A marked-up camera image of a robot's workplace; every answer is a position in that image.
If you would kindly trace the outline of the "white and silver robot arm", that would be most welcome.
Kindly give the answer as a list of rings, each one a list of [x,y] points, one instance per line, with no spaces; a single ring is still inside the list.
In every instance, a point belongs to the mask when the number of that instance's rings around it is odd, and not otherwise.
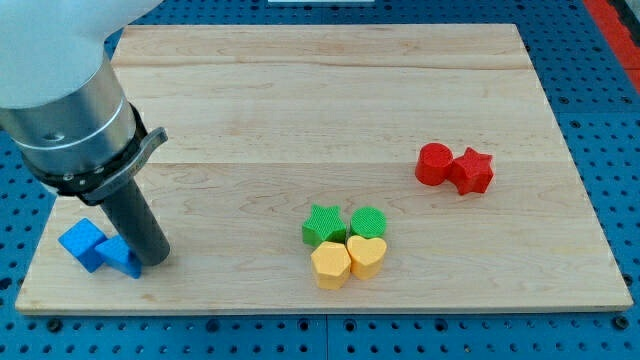
[[[1,1],[1,128],[50,190],[98,204],[166,141],[145,129],[104,49],[160,2]]]

